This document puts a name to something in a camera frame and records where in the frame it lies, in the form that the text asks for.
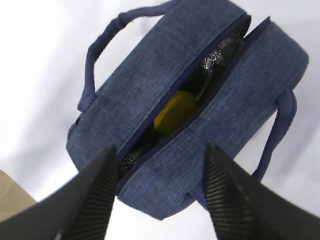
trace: bag handle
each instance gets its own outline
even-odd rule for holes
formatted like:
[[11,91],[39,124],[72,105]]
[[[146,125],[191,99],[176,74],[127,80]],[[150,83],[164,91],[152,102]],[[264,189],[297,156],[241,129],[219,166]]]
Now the bag handle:
[[179,0],[171,0],[157,6],[141,7],[128,12],[123,12],[110,22],[104,32],[88,49],[85,62],[84,89],[78,104],[78,110],[80,112],[85,113],[97,98],[94,76],[95,62],[114,36],[136,18],[164,15],[170,11],[178,1]]
[[[269,137],[264,146],[261,159],[252,176],[261,182],[267,168],[270,164],[273,151],[286,135],[291,123],[297,112],[297,100],[294,92],[291,89],[285,90],[276,100],[277,114],[274,120]],[[192,189],[189,194],[197,200],[205,209],[208,209],[204,195],[203,181]]]

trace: black ribbed surface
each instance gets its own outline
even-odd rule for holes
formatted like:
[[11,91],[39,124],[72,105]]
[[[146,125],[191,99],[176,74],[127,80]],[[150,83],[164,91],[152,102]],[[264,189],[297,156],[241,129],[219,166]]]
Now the black ribbed surface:
[[62,233],[62,240],[104,240],[117,188],[116,150],[99,169],[91,191],[74,221]]
[[204,163],[204,189],[210,216],[219,240],[282,240],[251,208],[251,200],[235,183],[221,161],[229,158],[208,145]]

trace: zipper opening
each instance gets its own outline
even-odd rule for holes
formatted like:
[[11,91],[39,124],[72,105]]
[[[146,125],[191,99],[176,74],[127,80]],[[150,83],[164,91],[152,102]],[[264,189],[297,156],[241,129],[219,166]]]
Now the zipper opening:
[[131,140],[127,143],[127,145],[123,148],[123,150],[118,155],[118,161],[122,161],[129,151],[134,146],[135,142],[139,139],[139,137],[146,131],[148,126],[153,122],[158,113],[162,110],[164,105],[171,99],[171,97],[179,90],[179,87],[185,82],[185,80],[189,77],[191,73],[201,64],[204,58],[206,58],[216,47],[222,43],[230,34],[235,31],[237,28],[241,26],[245,29],[245,32],[242,29],[240,33],[240,38],[244,40],[244,44],[241,49],[236,53],[232,62],[227,66],[226,71],[223,74],[223,77],[219,79],[217,86],[214,88],[213,92],[210,92],[210,95],[207,99],[205,99],[204,104],[197,109],[196,113],[193,114],[184,124],[182,124],[173,134],[163,139],[160,143],[154,146],[151,150],[149,150],[146,154],[142,156],[142,158],[134,164],[134,166],[129,169],[129,171],[120,179],[118,190],[119,193],[124,184],[129,180],[129,178],[136,172],[137,169],[141,165],[143,165],[150,157],[152,157],[155,153],[161,150],[165,145],[167,145],[170,141],[172,141],[177,135],[179,135],[184,129],[186,129],[190,124],[192,124],[197,117],[203,112],[203,110],[210,104],[213,100],[225,80],[228,78],[232,70],[236,65],[238,65],[241,57],[246,53],[246,50],[252,45],[252,43],[265,31],[267,26],[270,23],[270,19],[267,18],[263,21],[253,32],[251,32],[247,37],[244,37],[246,34],[249,25],[246,26],[246,22],[250,24],[250,16],[247,14],[243,14],[239,17],[232,25],[230,25],[227,30],[225,30],[219,37],[217,37],[208,47],[194,60],[194,62],[187,68],[187,70],[181,75],[181,77],[176,81],[176,83],[172,86],[172,88],[168,91],[168,93],[164,96],[164,98],[160,101],[158,106],[153,110],[153,112],[148,116],[148,118],[144,121],[141,127],[136,131]]

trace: beige surface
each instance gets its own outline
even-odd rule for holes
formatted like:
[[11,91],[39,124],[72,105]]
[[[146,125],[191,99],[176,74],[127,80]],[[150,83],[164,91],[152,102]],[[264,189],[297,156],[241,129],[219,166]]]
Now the beige surface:
[[0,170],[0,222],[32,206],[36,201]]

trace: black object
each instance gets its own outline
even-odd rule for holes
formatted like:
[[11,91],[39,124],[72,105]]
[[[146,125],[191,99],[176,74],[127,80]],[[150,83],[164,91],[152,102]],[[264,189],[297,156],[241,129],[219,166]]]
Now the black object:
[[216,145],[206,146],[203,178],[219,240],[320,240],[320,218],[264,187]]
[[117,187],[117,150],[104,149],[44,201],[0,223],[2,240],[104,240]]

